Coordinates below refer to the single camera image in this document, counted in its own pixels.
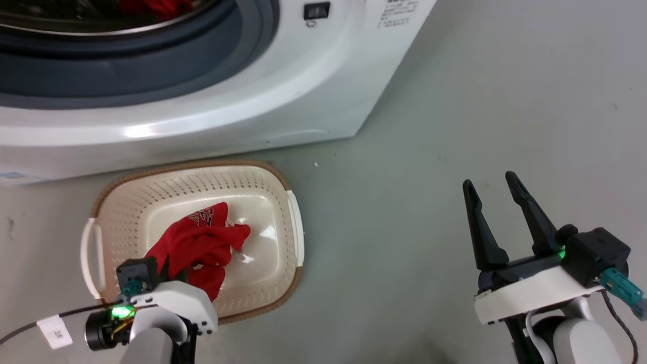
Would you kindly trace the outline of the grey rubber door gasket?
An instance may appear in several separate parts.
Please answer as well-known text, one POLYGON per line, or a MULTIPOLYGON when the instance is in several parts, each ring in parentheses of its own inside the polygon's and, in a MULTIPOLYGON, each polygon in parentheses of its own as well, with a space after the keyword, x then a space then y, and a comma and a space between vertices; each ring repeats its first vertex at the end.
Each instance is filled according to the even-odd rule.
POLYGON ((198 92, 263 55, 280 18, 280 0, 211 0, 194 15, 143 30, 76 35, 0 26, 0 107, 125 107, 198 92))

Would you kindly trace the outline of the black door latch socket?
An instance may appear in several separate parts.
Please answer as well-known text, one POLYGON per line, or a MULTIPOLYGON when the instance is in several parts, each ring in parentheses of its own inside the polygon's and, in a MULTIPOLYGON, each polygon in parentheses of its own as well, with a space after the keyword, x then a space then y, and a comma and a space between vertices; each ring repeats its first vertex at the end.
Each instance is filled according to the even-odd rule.
POLYGON ((331 2, 305 3, 303 6, 303 20, 307 28, 317 26, 317 21, 328 19, 330 16, 331 2))

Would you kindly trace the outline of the printed label on washer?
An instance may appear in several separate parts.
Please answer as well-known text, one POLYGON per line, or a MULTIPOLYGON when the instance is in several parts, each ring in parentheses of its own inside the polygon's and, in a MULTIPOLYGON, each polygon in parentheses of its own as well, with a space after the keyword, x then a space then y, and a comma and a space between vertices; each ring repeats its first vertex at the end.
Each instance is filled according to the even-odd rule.
POLYGON ((377 28, 407 25, 418 11, 421 0, 384 0, 377 28))

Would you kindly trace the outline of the stainless steel washer drum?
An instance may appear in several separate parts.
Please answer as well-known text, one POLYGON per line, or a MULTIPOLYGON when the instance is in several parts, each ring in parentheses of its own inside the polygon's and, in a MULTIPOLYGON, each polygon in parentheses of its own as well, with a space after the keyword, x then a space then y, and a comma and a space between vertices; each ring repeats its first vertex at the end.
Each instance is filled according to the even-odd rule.
POLYGON ((128 16, 119 0, 0 0, 0 28, 51 35, 122 35, 168 27, 219 6, 224 0, 192 0, 194 9, 175 19, 128 16))

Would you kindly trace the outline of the red cloth in drum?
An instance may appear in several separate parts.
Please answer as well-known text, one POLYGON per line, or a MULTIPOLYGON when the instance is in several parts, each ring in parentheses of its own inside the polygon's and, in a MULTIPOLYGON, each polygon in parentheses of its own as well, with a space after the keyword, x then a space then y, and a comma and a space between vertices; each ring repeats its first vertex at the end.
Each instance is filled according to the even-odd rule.
POLYGON ((194 9, 192 0, 119 0, 119 10, 128 16, 155 16, 166 21, 194 9))

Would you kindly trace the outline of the cream perforated laundry basket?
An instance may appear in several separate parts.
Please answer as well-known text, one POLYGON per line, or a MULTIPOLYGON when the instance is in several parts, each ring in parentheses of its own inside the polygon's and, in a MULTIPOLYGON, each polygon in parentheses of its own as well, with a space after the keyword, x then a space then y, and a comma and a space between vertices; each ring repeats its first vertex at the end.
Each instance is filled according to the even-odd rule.
POLYGON ((95 200, 84 226, 79 260, 98 302, 119 293, 116 268, 142 258, 172 223, 224 202, 228 221, 250 236, 226 267, 213 307, 219 324, 263 315, 285 304, 303 274, 305 240, 291 185, 271 164, 205 160, 125 176, 95 200))

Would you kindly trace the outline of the white front-load washing machine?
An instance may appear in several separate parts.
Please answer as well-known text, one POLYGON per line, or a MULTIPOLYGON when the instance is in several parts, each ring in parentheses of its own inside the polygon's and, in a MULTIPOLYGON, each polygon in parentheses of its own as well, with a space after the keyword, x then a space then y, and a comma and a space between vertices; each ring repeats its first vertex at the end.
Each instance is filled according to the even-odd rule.
POLYGON ((384 0, 280 0, 272 43, 198 92, 85 110, 0 107, 0 185, 351 138, 376 106, 437 0, 377 28, 384 0), (305 3, 331 2, 307 28, 305 3))

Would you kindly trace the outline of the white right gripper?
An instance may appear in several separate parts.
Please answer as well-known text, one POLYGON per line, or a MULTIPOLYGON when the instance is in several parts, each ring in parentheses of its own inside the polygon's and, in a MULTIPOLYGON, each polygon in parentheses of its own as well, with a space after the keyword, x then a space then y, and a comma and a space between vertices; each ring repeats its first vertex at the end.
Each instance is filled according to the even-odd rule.
POLYGON ((564 270, 561 266, 564 252, 560 252, 564 245, 557 241, 555 225, 515 172, 508 171, 504 177, 513 200, 524 214, 535 256, 509 262, 506 251, 498 246, 483 215, 482 201, 475 186, 466 179, 463 196, 472 251, 480 271, 479 291, 474 297, 479 322, 490 324, 600 292, 603 289, 600 285, 584 287, 564 270))

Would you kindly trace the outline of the red garment with print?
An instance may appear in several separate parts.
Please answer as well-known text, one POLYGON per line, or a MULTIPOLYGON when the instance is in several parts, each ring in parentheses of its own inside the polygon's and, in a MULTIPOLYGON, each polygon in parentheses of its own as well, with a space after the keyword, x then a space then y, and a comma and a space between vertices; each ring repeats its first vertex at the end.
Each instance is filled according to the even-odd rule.
POLYGON ((187 272, 188 284, 215 300, 233 251, 242 249, 250 233, 248 225, 228 223, 228 205, 221 202, 171 224, 146 256, 156 259, 159 274, 166 265, 171 280, 187 272))

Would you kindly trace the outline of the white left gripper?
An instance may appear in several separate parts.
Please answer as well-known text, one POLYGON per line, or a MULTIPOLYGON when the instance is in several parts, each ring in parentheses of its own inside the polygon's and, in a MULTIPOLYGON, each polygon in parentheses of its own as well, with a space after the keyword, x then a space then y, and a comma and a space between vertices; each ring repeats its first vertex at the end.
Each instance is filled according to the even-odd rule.
POLYGON ((130 303, 118 296, 88 316, 84 336, 90 350, 133 345, 137 336, 150 330, 162 332, 173 349, 194 349, 197 337, 216 332, 219 318, 208 295, 189 285, 188 269, 180 270, 171 281, 169 259, 166 256, 159 269, 159 281, 167 283, 132 297, 130 303))

